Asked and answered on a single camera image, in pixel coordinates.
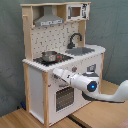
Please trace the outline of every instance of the oven window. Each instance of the oven window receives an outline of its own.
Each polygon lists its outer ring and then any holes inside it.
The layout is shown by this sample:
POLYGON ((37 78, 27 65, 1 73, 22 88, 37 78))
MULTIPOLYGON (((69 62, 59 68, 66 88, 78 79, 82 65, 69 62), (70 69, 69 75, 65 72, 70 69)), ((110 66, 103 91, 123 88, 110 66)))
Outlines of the oven window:
POLYGON ((72 7, 72 17, 80 16, 81 7, 72 7))
POLYGON ((56 92, 56 111, 59 111, 74 102, 74 88, 68 87, 56 92))

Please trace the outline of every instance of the faucet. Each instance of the faucet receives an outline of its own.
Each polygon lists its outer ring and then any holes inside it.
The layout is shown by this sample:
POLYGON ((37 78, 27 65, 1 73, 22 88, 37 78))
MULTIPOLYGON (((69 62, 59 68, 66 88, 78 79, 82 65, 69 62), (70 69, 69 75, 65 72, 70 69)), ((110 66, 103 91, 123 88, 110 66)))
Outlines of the faucet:
POLYGON ((73 44, 72 39, 75 35, 79 35, 80 36, 80 41, 82 41, 82 35, 80 33, 74 33, 71 38, 70 38, 70 43, 68 44, 68 49, 72 49, 73 47, 75 47, 75 44, 73 44))

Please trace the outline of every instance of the oven handle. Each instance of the oven handle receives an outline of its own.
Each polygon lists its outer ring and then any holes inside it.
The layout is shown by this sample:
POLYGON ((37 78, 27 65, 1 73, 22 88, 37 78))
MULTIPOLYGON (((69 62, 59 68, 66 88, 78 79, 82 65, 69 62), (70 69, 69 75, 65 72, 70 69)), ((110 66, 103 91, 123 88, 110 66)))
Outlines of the oven handle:
POLYGON ((70 10, 70 15, 68 16, 68 19, 71 19, 71 17, 72 17, 72 7, 69 6, 69 7, 68 7, 68 10, 70 10))

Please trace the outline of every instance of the cabinet door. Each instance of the cabinet door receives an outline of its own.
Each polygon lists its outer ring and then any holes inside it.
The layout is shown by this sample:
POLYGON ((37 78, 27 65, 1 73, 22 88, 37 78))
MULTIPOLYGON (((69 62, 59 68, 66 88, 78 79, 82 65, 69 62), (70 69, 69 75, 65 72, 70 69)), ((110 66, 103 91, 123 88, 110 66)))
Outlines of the cabinet door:
POLYGON ((82 4, 69 4, 67 9, 67 21, 82 19, 82 4))

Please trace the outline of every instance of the backsplash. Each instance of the backsplash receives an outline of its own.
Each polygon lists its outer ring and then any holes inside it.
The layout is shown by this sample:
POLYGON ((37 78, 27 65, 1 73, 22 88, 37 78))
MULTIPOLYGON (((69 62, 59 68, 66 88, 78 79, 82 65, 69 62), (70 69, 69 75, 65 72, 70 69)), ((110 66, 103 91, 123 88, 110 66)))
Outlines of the backsplash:
MULTIPOLYGON (((66 50, 73 33, 78 33, 79 22, 35 27, 32 29, 33 58, 41 57, 48 50, 66 50)), ((73 38, 75 47, 78 46, 78 36, 73 38)))

